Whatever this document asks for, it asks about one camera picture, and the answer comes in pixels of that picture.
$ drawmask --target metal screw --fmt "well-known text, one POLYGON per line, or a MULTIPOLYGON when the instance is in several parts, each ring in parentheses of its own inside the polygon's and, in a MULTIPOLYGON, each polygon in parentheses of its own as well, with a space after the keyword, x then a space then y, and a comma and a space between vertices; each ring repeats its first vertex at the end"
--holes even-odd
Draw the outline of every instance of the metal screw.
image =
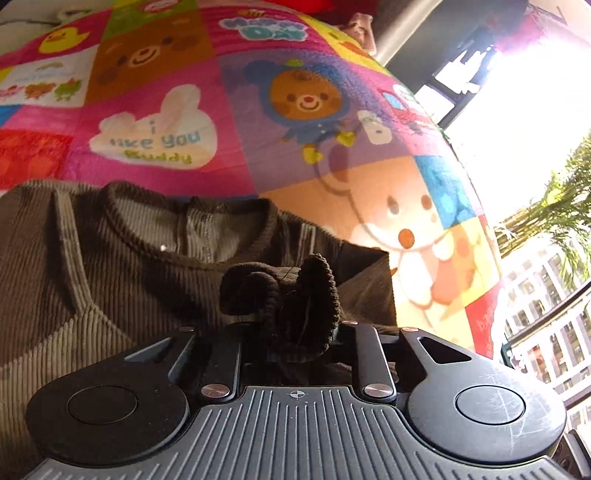
POLYGON ((363 393, 365 393, 368 397, 385 398, 392 395, 394 390, 392 390, 392 387, 389 387, 383 383, 370 383, 369 385, 364 386, 363 393))
POLYGON ((223 398, 230 394, 230 389, 221 383, 210 383, 201 389, 201 395, 207 398, 223 398))

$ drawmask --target cartoon duck print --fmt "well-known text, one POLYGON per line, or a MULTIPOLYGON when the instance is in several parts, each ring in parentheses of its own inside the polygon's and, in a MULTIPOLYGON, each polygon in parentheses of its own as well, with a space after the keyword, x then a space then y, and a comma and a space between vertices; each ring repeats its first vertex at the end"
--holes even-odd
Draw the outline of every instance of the cartoon duck print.
POLYGON ((61 28, 43 39, 39 45, 39 53, 50 54, 69 50, 82 43, 88 35, 90 32, 79 34, 76 27, 61 28))
POLYGON ((74 80, 73 78, 71 78, 66 83, 59 84, 53 92, 53 94, 56 96, 56 100, 58 102, 61 102, 62 100, 66 100, 69 102, 70 98, 72 98, 78 92, 78 90, 80 90, 81 87, 81 80, 74 80))
POLYGON ((0 90, 0 99, 2 98, 10 98, 15 96, 18 92, 20 92, 24 87, 12 85, 4 90, 0 90))
POLYGON ((43 95, 48 94, 55 88, 55 83, 36 83, 34 85, 27 85, 25 87, 25 98, 39 100, 43 95))

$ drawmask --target red object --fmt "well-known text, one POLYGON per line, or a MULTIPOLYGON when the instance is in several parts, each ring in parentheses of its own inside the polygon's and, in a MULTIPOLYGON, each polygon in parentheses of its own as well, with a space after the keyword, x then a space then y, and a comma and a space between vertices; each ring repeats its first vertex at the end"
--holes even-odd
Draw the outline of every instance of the red object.
POLYGON ((58 178, 71 141, 66 135, 0 130, 0 189, 29 179, 58 178))
POLYGON ((544 32, 535 21, 534 14, 529 13, 524 17, 515 33, 497 38, 495 47, 500 52, 508 54, 536 44, 542 37, 544 37, 544 32))
POLYGON ((346 25, 355 13, 375 15, 379 0, 273 0, 330 25, 346 25))

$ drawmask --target black plastic device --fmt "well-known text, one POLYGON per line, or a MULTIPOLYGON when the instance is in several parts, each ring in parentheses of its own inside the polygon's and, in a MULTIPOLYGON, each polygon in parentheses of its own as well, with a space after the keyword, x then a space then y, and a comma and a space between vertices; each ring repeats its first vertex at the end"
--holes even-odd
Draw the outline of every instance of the black plastic device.
POLYGON ((245 385, 276 361, 251 324, 213 343, 182 328, 58 378, 27 407, 47 457, 27 478, 571 478, 551 459, 566 423, 551 388, 415 328, 348 323, 319 361, 351 365, 352 385, 245 385))

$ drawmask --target ribbed collar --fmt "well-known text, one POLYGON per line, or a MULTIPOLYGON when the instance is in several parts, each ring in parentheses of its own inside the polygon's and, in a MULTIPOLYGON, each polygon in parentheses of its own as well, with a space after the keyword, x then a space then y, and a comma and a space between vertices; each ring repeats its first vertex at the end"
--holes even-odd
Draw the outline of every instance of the ribbed collar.
POLYGON ((188 204, 181 200, 172 199, 159 193, 147 190, 132 183, 117 181, 109 183, 101 190, 101 201, 105 206, 106 215, 115 232, 131 248, 141 254, 148 255, 156 260, 181 265, 187 268, 203 270, 225 270, 231 265, 242 262, 257 261, 262 252, 271 242, 277 225, 278 209, 273 202, 267 199, 252 200, 212 200, 192 197, 188 204), (183 212, 202 213, 229 213, 244 214, 261 212, 265 215, 265 223, 255 240, 232 258, 223 262, 205 263, 197 258, 187 257, 172 251, 161 251, 152 243, 139 237, 125 221, 119 210, 117 199, 125 197, 140 204, 169 210, 177 215, 183 212))

